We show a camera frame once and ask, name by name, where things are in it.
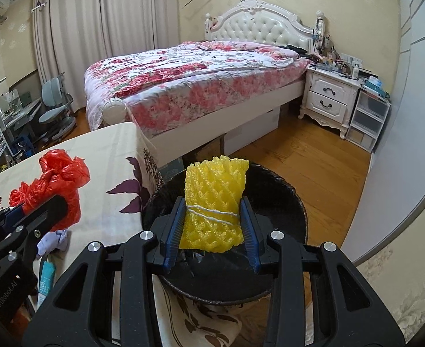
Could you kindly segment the lilac paper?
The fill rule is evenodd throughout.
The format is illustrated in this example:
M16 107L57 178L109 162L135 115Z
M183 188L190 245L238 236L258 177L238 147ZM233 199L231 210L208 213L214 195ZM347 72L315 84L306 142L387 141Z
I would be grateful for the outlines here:
M37 244L36 259L41 259L55 250L64 252L68 246L69 235L67 229L48 232Z

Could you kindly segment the study desk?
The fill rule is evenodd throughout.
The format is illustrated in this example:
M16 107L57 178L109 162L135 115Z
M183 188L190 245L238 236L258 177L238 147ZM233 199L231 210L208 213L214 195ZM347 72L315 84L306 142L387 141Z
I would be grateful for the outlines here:
M23 126L31 123L41 107L42 100L36 99L26 107L20 107L17 112L13 113L12 117L4 117L0 109L0 132L11 155L15 154L13 145L13 141L16 137L15 131L22 129Z

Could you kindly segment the teal white powder sachet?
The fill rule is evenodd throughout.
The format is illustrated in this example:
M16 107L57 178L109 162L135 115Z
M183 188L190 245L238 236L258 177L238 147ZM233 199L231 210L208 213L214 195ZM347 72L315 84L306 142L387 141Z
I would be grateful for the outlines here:
M55 264L49 261L43 262L37 295L37 307L40 307L43 304L46 297L48 297L50 291L52 290L55 283L55 275Z

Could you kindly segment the pink floral quilt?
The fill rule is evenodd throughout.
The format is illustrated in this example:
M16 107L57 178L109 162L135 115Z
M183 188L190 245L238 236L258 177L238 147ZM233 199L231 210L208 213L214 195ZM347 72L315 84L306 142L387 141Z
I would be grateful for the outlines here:
M84 73L86 118L103 123L104 103L119 98L152 138L223 108L299 80L311 61L293 50L255 42L184 42L115 56Z

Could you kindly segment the yellow foam fruit net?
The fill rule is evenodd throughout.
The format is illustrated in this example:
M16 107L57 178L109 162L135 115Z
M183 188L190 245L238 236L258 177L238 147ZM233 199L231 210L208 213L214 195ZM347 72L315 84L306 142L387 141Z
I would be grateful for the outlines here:
M240 200L249 165L248 160L222 155L187 167L181 249L224 253L243 243Z

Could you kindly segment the cream floral table cloth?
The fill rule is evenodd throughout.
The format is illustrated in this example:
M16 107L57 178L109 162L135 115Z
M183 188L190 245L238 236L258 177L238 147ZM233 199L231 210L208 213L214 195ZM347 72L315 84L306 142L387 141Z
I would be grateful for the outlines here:
M156 190L156 154L141 129L130 122L100 128L59 143L71 158L81 158L89 169L89 182L78 190L80 221L69 228L69 246L56 255L61 275L92 241L105 246L124 243L142 229L142 215L132 209L145 197L122 193L120 184L139 180L149 194ZM176 295L154 279L154 295L164 346L230 346L242 323L229 309L201 305Z

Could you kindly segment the white nightstand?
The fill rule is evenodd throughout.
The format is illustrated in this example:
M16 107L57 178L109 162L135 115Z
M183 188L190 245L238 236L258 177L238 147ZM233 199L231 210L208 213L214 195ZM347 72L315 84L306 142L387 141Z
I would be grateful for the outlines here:
M298 118L308 116L322 127L339 130L345 139L360 88L358 80L310 66Z

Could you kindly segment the white cardboard box under bed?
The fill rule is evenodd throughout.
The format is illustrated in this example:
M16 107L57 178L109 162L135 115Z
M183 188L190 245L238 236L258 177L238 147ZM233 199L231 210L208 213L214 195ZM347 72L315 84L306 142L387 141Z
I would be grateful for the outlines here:
M276 107L269 110L226 133L224 136L224 154L230 155L277 129L280 109L280 107Z

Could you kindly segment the white bed with headboard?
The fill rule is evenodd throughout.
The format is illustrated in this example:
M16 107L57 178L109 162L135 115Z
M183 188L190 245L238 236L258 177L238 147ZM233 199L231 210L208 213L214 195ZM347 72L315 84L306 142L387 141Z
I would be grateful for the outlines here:
M205 37L113 56L84 74L91 129L133 122L161 165L278 110L303 93L310 57L325 33L278 5L244 0L205 18Z

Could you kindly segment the red plastic bag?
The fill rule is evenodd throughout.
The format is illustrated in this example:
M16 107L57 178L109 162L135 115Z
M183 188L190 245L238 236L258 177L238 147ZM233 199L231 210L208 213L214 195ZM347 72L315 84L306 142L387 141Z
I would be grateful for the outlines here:
M36 207L59 195L67 202L66 216L56 223L51 232L65 230L80 220L78 190L90 181L89 168L82 158L71 158L63 149L51 149L39 159L42 174L31 184L21 182L9 194L9 206L22 206L26 215Z

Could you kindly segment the grey blue desk chair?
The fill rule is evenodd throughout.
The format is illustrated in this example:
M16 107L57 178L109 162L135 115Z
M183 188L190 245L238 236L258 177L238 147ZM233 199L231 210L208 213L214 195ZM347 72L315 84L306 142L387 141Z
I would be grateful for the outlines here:
M47 131L40 136L43 143L61 141L72 132L77 124L72 115L73 97L64 86L64 73L46 81L42 86L41 101L46 111L39 117L39 123L47 126Z

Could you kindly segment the beige curtains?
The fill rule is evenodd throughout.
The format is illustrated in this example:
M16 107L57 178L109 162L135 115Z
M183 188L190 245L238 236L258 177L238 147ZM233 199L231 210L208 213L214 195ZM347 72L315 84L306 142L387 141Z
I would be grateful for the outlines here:
M177 0L34 0L31 14L40 80L62 74L72 110L87 105L95 62L179 43Z

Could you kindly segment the black round trash bin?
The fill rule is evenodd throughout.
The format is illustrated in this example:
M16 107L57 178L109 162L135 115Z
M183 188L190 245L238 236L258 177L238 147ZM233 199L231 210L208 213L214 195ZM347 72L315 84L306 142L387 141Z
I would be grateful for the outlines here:
M211 305L251 302L271 292L272 278L249 265L239 223L239 202L270 220L273 229L307 240L307 215L295 188L256 163L221 156L195 162L158 188L143 211L143 228L169 214L177 198L187 215L176 265L162 283Z

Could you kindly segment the clear plastic drawer unit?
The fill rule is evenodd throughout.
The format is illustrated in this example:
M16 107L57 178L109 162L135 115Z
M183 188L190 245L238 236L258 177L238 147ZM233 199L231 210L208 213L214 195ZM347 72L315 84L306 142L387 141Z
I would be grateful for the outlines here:
M358 91L346 139L372 153L386 124L390 107L387 99L362 86Z

